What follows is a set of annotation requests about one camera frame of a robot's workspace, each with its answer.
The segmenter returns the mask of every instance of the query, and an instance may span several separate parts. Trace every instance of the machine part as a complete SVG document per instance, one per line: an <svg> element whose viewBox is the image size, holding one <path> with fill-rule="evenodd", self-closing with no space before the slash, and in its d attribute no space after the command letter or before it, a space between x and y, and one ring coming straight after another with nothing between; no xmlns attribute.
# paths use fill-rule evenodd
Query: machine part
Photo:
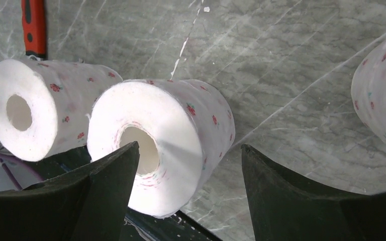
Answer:
<svg viewBox="0 0 386 241"><path fill-rule="evenodd" d="M256 240L386 240L386 192L342 191L242 145L242 171Z"/></svg>
<svg viewBox="0 0 386 241"><path fill-rule="evenodd" d="M20 165L23 168L27 169L27 171L31 173L36 179L38 179L38 181L40 182L44 181L44 179L35 170L33 170L30 166L26 165L25 161L20 160L15 156L10 156L2 153L0 153L0 159L10 162L14 165Z"/></svg>
<svg viewBox="0 0 386 241"><path fill-rule="evenodd" d="M181 211L171 217L157 219L128 209L125 220L127 223L122 226L123 238L120 240L221 241Z"/></svg>
<svg viewBox="0 0 386 241"><path fill-rule="evenodd" d="M0 240L119 240L138 143L22 191L0 192Z"/></svg>
<svg viewBox="0 0 386 241"><path fill-rule="evenodd" d="M1 157L0 157L0 164L1 164L2 168L3 168L3 170L5 171L5 173L7 174L8 178L11 180L13 185L16 187L16 189L17 190L22 190L23 187L17 181L16 177L14 176L14 174L11 172L11 170L9 169L9 167L7 166L7 164L4 162L4 160Z"/></svg>
<svg viewBox="0 0 386 241"><path fill-rule="evenodd" d="M30 59L44 60L47 58L44 0L22 0L21 7L26 55Z"/></svg>

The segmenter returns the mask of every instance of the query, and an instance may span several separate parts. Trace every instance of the tool handle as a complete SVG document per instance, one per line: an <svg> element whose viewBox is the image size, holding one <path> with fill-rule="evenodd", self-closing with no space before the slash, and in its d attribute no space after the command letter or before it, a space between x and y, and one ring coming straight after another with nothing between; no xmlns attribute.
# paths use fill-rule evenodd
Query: tool handle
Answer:
<svg viewBox="0 0 386 241"><path fill-rule="evenodd" d="M46 58L46 23L44 0L22 0L23 32L26 55Z"/></svg>

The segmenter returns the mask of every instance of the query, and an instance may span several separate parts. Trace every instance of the paper towel roll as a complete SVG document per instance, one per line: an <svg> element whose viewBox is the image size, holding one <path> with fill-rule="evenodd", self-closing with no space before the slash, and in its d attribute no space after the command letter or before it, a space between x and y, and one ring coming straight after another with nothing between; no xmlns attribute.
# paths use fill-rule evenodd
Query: paper towel roll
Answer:
<svg viewBox="0 0 386 241"><path fill-rule="evenodd" d="M372 50L357 68L351 97L362 122L386 143L386 41Z"/></svg>
<svg viewBox="0 0 386 241"><path fill-rule="evenodd" d="M86 144L95 100L120 75L102 65L8 59L0 62L0 141L39 161Z"/></svg>
<svg viewBox="0 0 386 241"><path fill-rule="evenodd" d="M129 207L164 218L201 189L234 137L232 112L214 87L199 80L127 80L97 100L87 146L95 161L138 141Z"/></svg>

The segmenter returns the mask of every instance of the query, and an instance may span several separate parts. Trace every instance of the toilet paper roll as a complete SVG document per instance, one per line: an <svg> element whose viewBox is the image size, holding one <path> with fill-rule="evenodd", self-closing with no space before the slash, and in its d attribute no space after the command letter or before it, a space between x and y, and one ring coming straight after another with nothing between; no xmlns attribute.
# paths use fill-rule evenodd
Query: toilet paper roll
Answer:
<svg viewBox="0 0 386 241"><path fill-rule="evenodd" d="M127 80L97 100L89 123L93 161L138 141L140 162L129 207L164 218L209 179L233 144L232 112L199 80Z"/></svg>
<svg viewBox="0 0 386 241"><path fill-rule="evenodd" d="M86 144L95 100L120 75L102 65L8 59L0 62L0 141L39 161Z"/></svg>
<svg viewBox="0 0 386 241"><path fill-rule="evenodd" d="M351 97L362 122L386 143L386 41L372 50L357 68Z"/></svg>

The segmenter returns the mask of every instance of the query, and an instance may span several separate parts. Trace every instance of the marble countertop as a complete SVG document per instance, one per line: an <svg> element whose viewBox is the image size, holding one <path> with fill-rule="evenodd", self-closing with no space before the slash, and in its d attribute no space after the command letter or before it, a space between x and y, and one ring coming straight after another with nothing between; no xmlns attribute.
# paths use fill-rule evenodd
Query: marble countertop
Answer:
<svg viewBox="0 0 386 241"><path fill-rule="evenodd" d="M386 145L350 96L358 64L386 39L386 1L46 2L50 59L124 79L200 79L226 97L235 145L182 209L221 239L254 240L242 143L324 184L386 191ZM20 2L0 0L0 61L24 49Z"/></svg>

